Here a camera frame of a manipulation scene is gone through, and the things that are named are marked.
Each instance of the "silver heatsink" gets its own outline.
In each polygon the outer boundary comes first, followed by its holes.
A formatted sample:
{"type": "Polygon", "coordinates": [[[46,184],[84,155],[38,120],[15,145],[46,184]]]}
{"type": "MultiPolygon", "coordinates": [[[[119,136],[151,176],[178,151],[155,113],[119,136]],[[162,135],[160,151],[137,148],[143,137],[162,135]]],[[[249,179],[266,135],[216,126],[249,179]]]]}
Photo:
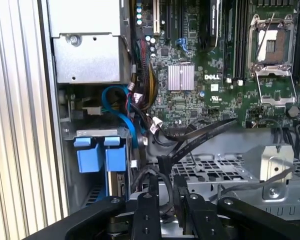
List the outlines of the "silver heatsink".
{"type": "Polygon", "coordinates": [[[195,65],[178,64],[168,66],[168,90],[192,91],[195,89],[195,65]]]}

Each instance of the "cpu socket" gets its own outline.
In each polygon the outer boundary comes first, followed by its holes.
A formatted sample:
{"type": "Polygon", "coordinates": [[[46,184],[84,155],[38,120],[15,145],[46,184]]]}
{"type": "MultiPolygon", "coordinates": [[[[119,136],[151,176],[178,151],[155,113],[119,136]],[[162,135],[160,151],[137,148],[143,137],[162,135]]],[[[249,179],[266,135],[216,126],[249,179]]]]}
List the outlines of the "cpu socket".
{"type": "Polygon", "coordinates": [[[258,84],[262,104],[285,106],[297,100],[291,67],[294,56],[294,24],[292,15],[284,19],[260,19],[258,14],[252,18],[248,36],[248,69],[258,84]],[[292,84],[289,98],[274,99],[263,96],[260,81],[266,78],[287,79],[292,84]]]}
{"type": "Polygon", "coordinates": [[[255,14],[251,21],[248,36],[248,68],[251,73],[267,66],[275,66],[282,70],[288,70],[292,66],[292,15],[288,14],[284,19],[274,18],[267,30],[269,24],[270,19],[260,19],[258,14],[255,14]]]}

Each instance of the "motherboard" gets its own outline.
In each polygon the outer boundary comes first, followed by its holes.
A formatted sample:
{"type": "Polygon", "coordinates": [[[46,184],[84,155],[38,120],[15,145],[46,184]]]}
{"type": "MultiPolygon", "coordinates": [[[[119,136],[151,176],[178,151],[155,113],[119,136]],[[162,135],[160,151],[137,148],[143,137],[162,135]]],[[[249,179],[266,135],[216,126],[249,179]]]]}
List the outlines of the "motherboard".
{"type": "Polygon", "coordinates": [[[136,23],[159,82],[150,113],[171,130],[197,118],[299,124],[299,9],[298,0],[138,1],[136,23]]]}

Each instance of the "green circuit board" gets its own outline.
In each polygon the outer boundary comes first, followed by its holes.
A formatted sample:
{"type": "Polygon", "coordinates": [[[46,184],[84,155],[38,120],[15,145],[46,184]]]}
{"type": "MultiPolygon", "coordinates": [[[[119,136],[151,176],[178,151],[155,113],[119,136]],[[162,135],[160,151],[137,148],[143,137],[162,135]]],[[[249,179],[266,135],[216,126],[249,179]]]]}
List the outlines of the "green circuit board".
{"type": "MultiPolygon", "coordinates": [[[[275,18],[285,18],[287,15],[293,16],[299,8],[299,2],[294,1],[292,5],[271,6],[260,5],[257,0],[247,1],[247,16],[244,24],[249,28],[250,22],[255,14],[261,19],[269,19],[272,14],[275,18]]],[[[161,16],[165,15],[167,3],[160,1],[161,16]]],[[[171,129],[184,128],[198,117],[207,118],[208,122],[224,120],[229,118],[238,118],[239,122],[245,128],[251,128],[253,123],[264,118],[277,120],[283,127],[292,127],[300,121],[300,80],[294,79],[294,82],[288,77],[274,78],[268,77],[260,81],[260,91],[263,95],[273,99],[294,97],[294,88],[296,99],[294,103],[277,106],[262,104],[256,78],[251,76],[248,65],[245,64],[242,71],[245,72],[244,84],[240,86],[238,79],[227,83],[226,78],[234,79],[234,66],[236,59],[236,41],[238,36],[239,19],[236,1],[226,5],[219,5],[219,26],[217,47],[212,51],[204,52],[199,43],[199,32],[201,24],[202,9],[200,0],[185,0],[183,4],[183,37],[186,41],[186,51],[177,44],[179,34],[179,15],[177,11],[177,1],[169,2],[171,4],[171,38],[166,39],[165,26],[161,25],[160,36],[156,36],[154,44],[155,51],[151,55],[153,68],[156,72],[159,89],[155,104],[151,108],[151,114],[164,121],[164,124],[171,129]],[[169,66],[177,64],[194,65],[194,88],[193,90],[173,91],[168,88],[169,66]],[[297,106],[299,113],[295,117],[289,117],[287,110],[291,106],[297,106]]],[[[143,18],[148,19],[145,25],[151,26],[152,17],[149,16],[152,11],[145,10],[143,18]]],[[[292,34],[293,54],[297,25],[294,24],[292,34]]],[[[252,42],[247,40],[245,51],[248,52],[249,44],[252,44],[252,50],[256,51],[256,39],[254,36],[252,42]]],[[[247,60],[253,61],[251,57],[246,56],[247,60]]]]}

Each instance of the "ridged metal surface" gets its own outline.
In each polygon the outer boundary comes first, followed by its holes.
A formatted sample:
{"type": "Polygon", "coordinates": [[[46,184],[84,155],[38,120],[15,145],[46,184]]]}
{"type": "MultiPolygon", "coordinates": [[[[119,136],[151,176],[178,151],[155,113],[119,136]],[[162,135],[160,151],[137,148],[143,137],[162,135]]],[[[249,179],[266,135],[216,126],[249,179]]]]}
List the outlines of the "ridged metal surface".
{"type": "Polygon", "coordinates": [[[0,0],[0,240],[61,219],[36,0],[0,0]]]}
{"type": "Polygon", "coordinates": [[[180,64],[168,66],[168,90],[192,91],[195,89],[195,65],[180,64]]]}

